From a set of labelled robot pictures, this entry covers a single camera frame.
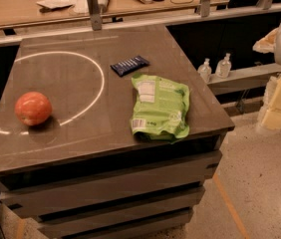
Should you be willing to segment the clear sanitizer bottle left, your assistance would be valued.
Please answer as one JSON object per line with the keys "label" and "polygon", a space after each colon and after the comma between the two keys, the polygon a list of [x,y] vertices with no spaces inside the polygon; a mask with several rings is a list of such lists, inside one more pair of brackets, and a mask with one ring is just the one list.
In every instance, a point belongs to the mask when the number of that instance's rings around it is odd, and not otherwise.
{"label": "clear sanitizer bottle left", "polygon": [[209,66],[209,59],[208,58],[206,58],[204,60],[204,63],[198,67],[197,71],[198,71],[199,75],[202,77],[202,79],[206,83],[208,83],[209,80],[210,80],[211,72],[212,72],[212,70]]}

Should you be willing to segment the white paper sheets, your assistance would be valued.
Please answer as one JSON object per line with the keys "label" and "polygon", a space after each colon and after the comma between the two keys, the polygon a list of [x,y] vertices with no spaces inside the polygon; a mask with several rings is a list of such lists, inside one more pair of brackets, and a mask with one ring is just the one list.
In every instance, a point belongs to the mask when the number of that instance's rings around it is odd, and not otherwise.
{"label": "white paper sheets", "polygon": [[71,8],[74,14],[89,12],[87,0],[42,0],[37,2],[41,6],[40,12],[52,12],[63,8]]}

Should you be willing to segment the green rice chip bag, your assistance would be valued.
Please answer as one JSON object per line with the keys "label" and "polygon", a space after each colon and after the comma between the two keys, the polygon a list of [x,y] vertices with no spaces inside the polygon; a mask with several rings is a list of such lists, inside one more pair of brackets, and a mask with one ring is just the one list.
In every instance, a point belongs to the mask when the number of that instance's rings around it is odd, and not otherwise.
{"label": "green rice chip bag", "polygon": [[133,135],[149,140],[179,141],[189,134],[186,115],[189,87],[159,76],[134,74],[137,100],[131,118]]}

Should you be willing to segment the red apple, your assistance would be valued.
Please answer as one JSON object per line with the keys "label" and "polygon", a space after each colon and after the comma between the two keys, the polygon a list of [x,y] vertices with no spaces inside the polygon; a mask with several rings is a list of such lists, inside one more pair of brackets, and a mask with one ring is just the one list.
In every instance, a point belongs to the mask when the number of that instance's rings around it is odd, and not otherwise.
{"label": "red apple", "polygon": [[41,93],[29,92],[16,102],[14,113],[25,125],[38,125],[46,121],[52,113],[49,99]]}

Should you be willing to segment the dark blue snack bar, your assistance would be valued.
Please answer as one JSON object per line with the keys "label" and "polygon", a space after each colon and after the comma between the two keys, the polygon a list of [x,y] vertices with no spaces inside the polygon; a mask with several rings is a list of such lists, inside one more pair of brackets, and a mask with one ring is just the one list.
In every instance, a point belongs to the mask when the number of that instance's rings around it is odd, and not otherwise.
{"label": "dark blue snack bar", "polygon": [[120,61],[111,65],[111,69],[118,74],[119,77],[123,77],[133,71],[149,65],[149,61],[142,56],[135,56],[133,58]]}

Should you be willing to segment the grey metal bracket post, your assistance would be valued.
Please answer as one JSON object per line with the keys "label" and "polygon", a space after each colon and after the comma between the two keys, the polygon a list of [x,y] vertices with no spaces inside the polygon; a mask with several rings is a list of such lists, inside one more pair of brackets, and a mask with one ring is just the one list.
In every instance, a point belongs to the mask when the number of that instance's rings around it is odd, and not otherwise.
{"label": "grey metal bracket post", "polygon": [[98,31],[102,29],[102,18],[100,15],[100,9],[98,0],[87,0],[88,10],[90,14],[90,21],[92,29]]}

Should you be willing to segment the grey drawer cabinet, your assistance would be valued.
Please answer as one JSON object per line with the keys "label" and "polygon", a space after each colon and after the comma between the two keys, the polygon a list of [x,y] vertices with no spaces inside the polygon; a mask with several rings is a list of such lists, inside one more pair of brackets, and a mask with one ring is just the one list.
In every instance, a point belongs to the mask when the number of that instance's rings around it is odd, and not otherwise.
{"label": "grey drawer cabinet", "polygon": [[[189,87],[187,138],[132,134],[137,93],[111,65],[142,56],[145,72]],[[52,113],[28,126],[29,92]],[[129,239],[186,223],[233,122],[162,26],[33,38],[21,43],[0,101],[0,199],[49,239]]]}

